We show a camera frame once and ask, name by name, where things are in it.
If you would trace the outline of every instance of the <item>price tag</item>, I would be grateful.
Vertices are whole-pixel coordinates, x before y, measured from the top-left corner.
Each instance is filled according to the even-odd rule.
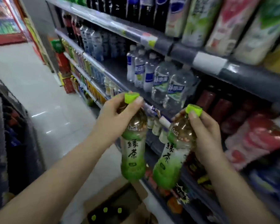
[[[141,44],[144,46],[149,46],[150,48],[154,48],[158,38],[153,36],[150,33],[143,33],[141,36]]]
[[[193,66],[202,72],[218,75],[227,61],[227,59],[219,56],[198,52],[194,58]]]

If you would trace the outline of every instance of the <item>floor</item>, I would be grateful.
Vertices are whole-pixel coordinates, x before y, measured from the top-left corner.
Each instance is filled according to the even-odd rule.
[[[28,43],[0,47],[0,79],[28,110],[41,146],[46,168],[50,168],[91,131],[95,116],[77,94],[66,94]],[[121,154],[112,145],[64,212],[64,224],[79,224],[83,202],[120,176]],[[172,223],[149,193],[145,204],[159,223]]]

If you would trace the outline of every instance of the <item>large clear bottle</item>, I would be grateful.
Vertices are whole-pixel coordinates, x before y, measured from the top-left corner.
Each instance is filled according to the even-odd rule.
[[[146,61],[147,61],[147,56],[145,55],[145,50],[140,49],[138,51],[138,56],[135,57],[135,76],[134,76],[135,86],[139,88],[143,88]]]
[[[149,54],[149,60],[145,63],[145,75],[143,89],[147,93],[151,93],[153,89],[153,76],[158,64],[157,55],[155,53]]]
[[[196,82],[190,68],[189,65],[184,64],[182,69],[178,70],[169,79],[169,86],[163,103],[163,107],[169,113],[178,113],[184,107],[184,103],[190,95],[189,92]]]
[[[168,142],[153,168],[153,179],[164,189],[171,189],[176,185],[183,162],[186,161],[190,151],[196,147],[197,136],[188,118],[188,114],[192,111],[200,116],[202,108],[188,105],[185,116],[171,124],[167,136]]]
[[[127,53],[127,80],[129,82],[134,82],[135,51],[136,51],[136,46],[130,45],[130,51]]]
[[[163,103],[167,93],[169,78],[177,70],[171,60],[171,57],[165,56],[165,60],[155,69],[151,98],[158,104]]]
[[[126,93],[124,103],[117,110],[124,111],[132,103],[138,93]],[[132,117],[126,130],[120,137],[121,144],[121,173],[129,181],[141,179],[145,174],[146,162],[144,159],[145,139],[147,133],[147,116],[142,109]]]

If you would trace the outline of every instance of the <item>green bottle cap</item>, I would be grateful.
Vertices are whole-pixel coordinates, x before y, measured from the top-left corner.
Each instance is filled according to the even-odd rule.
[[[202,108],[197,106],[197,105],[192,105],[192,104],[189,104],[187,107],[186,107],[186,113],[190,113],[194,111],[196,113],[196,115],[199,117],[202,113]]]
[[[126,104],[130,104],[132,103],[137,97],[139,97],[140,94],[136,93],[136,92],[132,92],[132,93],[126,93],[124,95],[124,102]]]

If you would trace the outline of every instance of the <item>cardboard box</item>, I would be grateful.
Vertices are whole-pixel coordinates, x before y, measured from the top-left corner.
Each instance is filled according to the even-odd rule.
[[[148,193],[139,181],[131,183],[120,176],[85,201],[84,213],[87,217],[83,224],[146,224],[151,219],[150,212],[142,202],[147,196]]]

